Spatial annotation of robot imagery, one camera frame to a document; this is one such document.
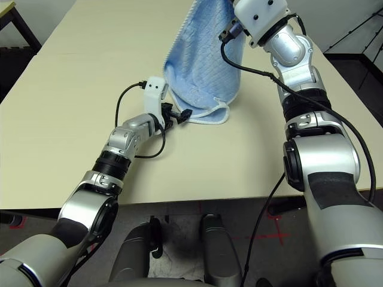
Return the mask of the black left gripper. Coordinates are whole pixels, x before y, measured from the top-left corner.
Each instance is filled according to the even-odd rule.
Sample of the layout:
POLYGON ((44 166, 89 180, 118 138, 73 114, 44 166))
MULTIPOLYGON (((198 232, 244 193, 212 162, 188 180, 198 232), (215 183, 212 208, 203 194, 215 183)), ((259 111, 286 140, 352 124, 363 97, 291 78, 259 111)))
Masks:
POLYGON ((161 104, 162 117, 165 122, 165 125, 164 125, 165 130, 169 130, 174 125, 174 121, 176 121, 177 124, 180 124, 180 123, 188 121, 190 116, 192 115, 191 109, 185 109, 180 114, 173 111, 172 107, 173 107, 173 104, 171 103, 161 104))

